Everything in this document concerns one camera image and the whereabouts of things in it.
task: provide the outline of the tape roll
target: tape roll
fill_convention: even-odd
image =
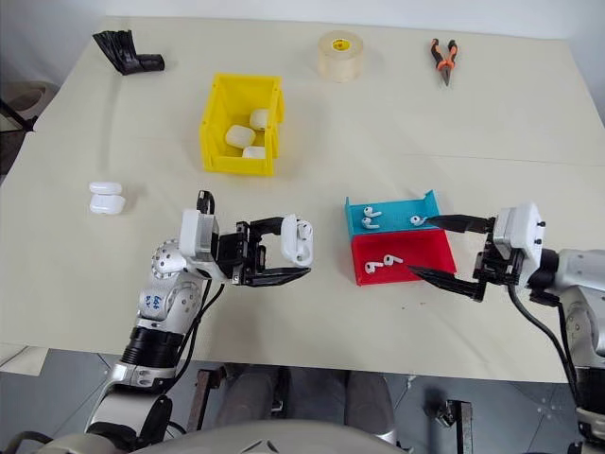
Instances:
[[[318,71],[335,82],[353,80],[361,73],[363,41],[354,33],[334,30],[320,38]]]

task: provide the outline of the black glove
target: black glove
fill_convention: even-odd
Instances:
[[[164,59],[160,54],[136,54],[130,30],[102,31],[93,35],[93,38],[115,69],[124,76],[164,71]]]

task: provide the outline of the cable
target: cable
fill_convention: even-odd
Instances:
[[[183,435],[185,433],[187,433],[187,431],[183,428],[183,426],[181,426],[179,423],[175,423],[174,421],[168,421],[168,426],[171,428],[175,428]]]
[[[52,438],[43,433],[26,430],[25,432],[18,433],[12,437],[9,445],[4,450],[4,454],[15,454],[19,450],[19,446],[21,446],[23,440],[33,440],[34,442],[42,443],[43,445],[53,441]]]
[[[509,296],[510,296],[510,299],[512,300],[512,303],[517,308],[517,310],[519,312],[521,312],[521,315],[523,315],[527,319],[528,322],[530,322],[531,324],[536,326],[538,329],[540,329],[540,331],[545,333],[546,336],[550,339],[550,341],[555,346],[555,349],[557,350],[557,354],[559,354],[559,359],[561,360],[563,369],[565,370],[565,376],[567,377],[567,381],[569,383],[569,389],[571,391],[571,395],[574,397],[574,402],[576,402],[576,405],[577,405],[578,404],[578,390],[576,387],[576,375],[573,371],[573,366],[570,364],[568,356],[566,356],[565,352],[563,352],[563,349],[561,348],[561,345],[559,344],[557,337],[548,328],[548,326],[546,326],[545,324],[540,322],[538,319],[536,319],[533,315],[531,315],[529,313],[529,311],[525,308],[525,306],[523,306],[523,304],[521,303],[521,300],[519,300],[519,297],[517,296],[517,291],[515,289],[514,284],[508,284],[507,288],[509,289]]]
[[[563,351],[567,356],[567,361],[571,366],[571,371],[574,376],[574,386],[576,386],[576,392],[578,391],[578,376],[576,375],[576,368],[571,360],[571,353],[569,352],[569,343],[567,343],[567,328],[565,326],[565,312],[563,312],[563,305],[557,304],[557,310],[559,311],[559,329],[561,330],[561,339],[563,341]]]
[[[208,298],[208,293],[210,293],[210,286],[211,286],[211,284],[212,284],[212,279],[209,280],[206,283],[206,287],[204,289],[204,293],[201,296],[201,304],[199,305],[198,315],[196,315],[196,317],[191,322],[191,326],[189,326],[189,329],[187,330],[187,334],[185,334],[185,338],[182,340],[181,347],[179,347],[179,352],[177,354],[177,361],[175,363],[175,366],[177,364],[179,364],[179,361],[181,360],[182,352],[184,351],[185,347],[187,346],[187,341],[189,341],[189,337],[191,336],[191,333],[193,331],[193,327],[194,327],[194,324],[196,323],[196,320],[198,318],[201,318],[201,316],[199,315],[199,313],[204,309],[204,304],[206,303],[206,299]]]
[[[206,285],[206,288],[207,289],[210,288],[210,282],[208,282],[208,284]],[[202,307],[199,310],[198,315],[196,315],[196,318],[191,323],[191,328],[189,328],[189,331],[187,332],[187,336],[185,337],[185,341],[186,341],[186,339],[189,338],[189,333],[191,333],[191,339],[189,341],[189,351],[187,352],[187,358],[185,359],[185,363],[182,365],[177,376],[174,377],[174,381],[172,382],[172,384],[168,387],[168,389],[164,393],[167,393],[168,391],[170,391],[174,387],[174,385],[177,384],[177,382],[181,379],[181,377],[184,375],[185,371],[187,370],[187,367],[189,367],[189,363],[191,362],[191,357],[193,356],[193,350],[196,346],[196,336],[198,335],[198,326],[199,326],[199,322],[201,321],[201,317],[206,313],[206,311],[210,308],[210,306],[215,303],[215,301],[218,299],[218,297],[220,296],[220,294],[223,292],[224,289],[225,289],[225,285],[221,284],[220,287],[218,288],[218,290],[216,291],[215,296],[212,297],[212,299],[208,302],[208,304],[206,306],[204,306],[203,303],[205,300],[205,296],[207,296],[207,291],[204,291],[204,297],[202,297],[202,299],[201,299]]]

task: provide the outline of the gray floor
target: gray floor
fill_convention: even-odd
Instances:
[[[53,437],[83,431],[117,357],[51,350],[39,377],[0,374],[0,448],[15,433],[31,429]],[[172,419],[186,426],[196,371],[193,362],[170,392]],[[292,417],[342,423],[343,373],[292,369]],[[386,374],[403,447],[415,454],[456,452],[456,432],[429,423],[424,415],[427,390],[472,402],[475,453],[565,453],[579,438],[574,405],[565,385]],[[212,426],[225,387],[212,391],[204,427]],[[179,436],[178,433],[166,437]],[[24,445],[28,452],[35,445]]]

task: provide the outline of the white earbud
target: white earbud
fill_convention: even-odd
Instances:
[[[397,262],[397,263],[404,263],[404,259],[403,258],[399,258],[396,257],[395,255],[391,255],[391,254],[387,254],[385,255],[385,265],[387,265],[388,267],[391,267],[393,265],[393,263]]]
[[[367,218],[375,218],[377,216],[382,215],[382,211],[377,211],[376,213],[374,213],[374,210],[371,206],[366,206],[363,209],[363,214],[364,216],[366,216]]]
[[[378,224],[372,224],[372,220],[370,218],[361,219],[361,225],[363,225],[364,229],[379,229],[380,226]]]
[[[383,263],[380,263],[380,262],[366,262],[366,266],[365,266],[366,273],[367,274],[372,274],[372,273],[374,273],[376,271],[376,268],[384,267],[384,266],[385,265]]]
[[[412,216],[409,221],[411,222],[412,225],[415,225],[416,227],[420,227],[421,225],[424,224],[424,222],[426,221],[426,218],[421,218],[420,216]]]

